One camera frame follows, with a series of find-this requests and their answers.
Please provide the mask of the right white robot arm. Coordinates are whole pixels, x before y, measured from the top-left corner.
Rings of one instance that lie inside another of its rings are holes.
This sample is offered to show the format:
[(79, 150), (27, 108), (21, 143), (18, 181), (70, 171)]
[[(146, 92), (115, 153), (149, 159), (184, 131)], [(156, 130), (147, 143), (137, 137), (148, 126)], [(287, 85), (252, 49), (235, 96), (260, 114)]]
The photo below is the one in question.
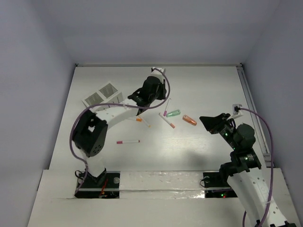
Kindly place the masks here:
[(228, 113), (199, 119), (209, 133), (219, 134), (232, 148), (231, 160), (220, 166), (218, 180), (233, 189), (245, 209), (244, 218), (249, 218), (253, 227), (294, 227), (295, 223), (289, 222), (276, 204), (273, 185), (267, 184), (263, 176), (253, 149), (254, 129), (245, 123), (236, 127)]

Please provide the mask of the pink capped white marker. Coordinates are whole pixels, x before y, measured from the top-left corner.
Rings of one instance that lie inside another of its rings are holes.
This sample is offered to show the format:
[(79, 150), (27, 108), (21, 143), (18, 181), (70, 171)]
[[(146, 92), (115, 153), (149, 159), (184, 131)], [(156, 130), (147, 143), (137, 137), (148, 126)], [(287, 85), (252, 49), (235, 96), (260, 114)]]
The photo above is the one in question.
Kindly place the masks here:
[(140, 143), (140, 140), (121, 140), (117, 141), (117, 144), (132, 144), (132, 143)]

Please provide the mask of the coral capped white marker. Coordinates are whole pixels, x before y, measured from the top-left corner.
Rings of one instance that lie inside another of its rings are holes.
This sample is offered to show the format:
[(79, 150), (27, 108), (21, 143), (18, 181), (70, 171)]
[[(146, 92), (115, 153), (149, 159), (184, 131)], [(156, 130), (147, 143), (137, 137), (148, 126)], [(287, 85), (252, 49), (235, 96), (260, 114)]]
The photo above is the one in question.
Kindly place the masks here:
[(175, 125), (173, 123), (171, 123), (164, 115), (162, 115), (161, 113), (159, 113), (159, 116), (173, 129), (175, 128)]

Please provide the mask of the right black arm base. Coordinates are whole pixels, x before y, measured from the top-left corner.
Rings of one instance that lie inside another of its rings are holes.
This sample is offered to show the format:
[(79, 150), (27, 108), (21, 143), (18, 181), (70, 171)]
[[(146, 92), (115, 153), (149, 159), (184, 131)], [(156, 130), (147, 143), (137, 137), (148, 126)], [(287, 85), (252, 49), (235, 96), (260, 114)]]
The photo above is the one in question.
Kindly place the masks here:
[(199, 182), (205, 198), (237, 198), (234, 190), (223, 181), (219, 172), (204, 172)]

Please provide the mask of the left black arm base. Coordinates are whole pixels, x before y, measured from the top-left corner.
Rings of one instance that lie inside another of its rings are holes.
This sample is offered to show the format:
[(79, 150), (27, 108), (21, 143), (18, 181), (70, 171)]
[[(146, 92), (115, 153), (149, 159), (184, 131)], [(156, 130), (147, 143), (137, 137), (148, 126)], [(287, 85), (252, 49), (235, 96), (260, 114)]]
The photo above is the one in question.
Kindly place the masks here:
[(78, 199), (118, 199), (119, 198), (120, 172), (106, 171), (98, 177), (90, 173), (84, 183), (75, 193)]

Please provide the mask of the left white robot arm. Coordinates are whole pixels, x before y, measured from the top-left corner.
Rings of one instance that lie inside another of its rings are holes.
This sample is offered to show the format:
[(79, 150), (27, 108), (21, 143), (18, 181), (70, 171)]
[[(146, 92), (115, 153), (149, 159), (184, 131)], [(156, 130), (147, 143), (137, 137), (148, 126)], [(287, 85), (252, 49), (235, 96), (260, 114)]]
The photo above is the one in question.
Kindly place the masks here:
[(97, 160), (103, 149), (107, 131), (120, 122), (138, 116), (164, 104), (170, 96), (171, 87), (166, 75), (154, 68), (142, 87), (135, 90), (120, 103), (108, 103), (107, 109), (93, 112), (94, 105), (84, 109), (72, 125), (69, 146), (72, 155), (85, 165), (84, 172), (77, 175), (77, 188), (86, 182), (101, 186), (107, 170), (101, 160)]

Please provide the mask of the purple capped white marker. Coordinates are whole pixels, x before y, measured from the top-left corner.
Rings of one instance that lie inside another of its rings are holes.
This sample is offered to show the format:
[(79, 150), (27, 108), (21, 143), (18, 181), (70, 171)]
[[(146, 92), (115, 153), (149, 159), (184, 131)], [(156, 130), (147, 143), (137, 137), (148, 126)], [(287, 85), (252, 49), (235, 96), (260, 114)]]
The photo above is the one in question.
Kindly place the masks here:
[(163, 116), (166, 116), (166, 115), (167, 115), (167, 112), (168, 112), (168, 108), (169, 108), (170, 102), (171, 102), (171, 98), (169, 98), (169, 99), (167, 100), (167, 104), (166, 104), (166, 107), (165, 107)]

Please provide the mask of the yellow capped white marker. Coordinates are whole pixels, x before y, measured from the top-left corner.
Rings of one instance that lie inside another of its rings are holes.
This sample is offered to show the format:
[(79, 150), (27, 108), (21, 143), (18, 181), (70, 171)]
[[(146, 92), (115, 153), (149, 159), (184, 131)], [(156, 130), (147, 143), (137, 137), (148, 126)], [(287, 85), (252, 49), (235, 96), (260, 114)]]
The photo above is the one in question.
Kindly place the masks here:
[(143, 118), (142, 118), (142, 122), (143, 122), (147, 127), (149, 127), (149, 128), (151, 127), (151, 125), (150, 125), (145, 119), (143, 119)]

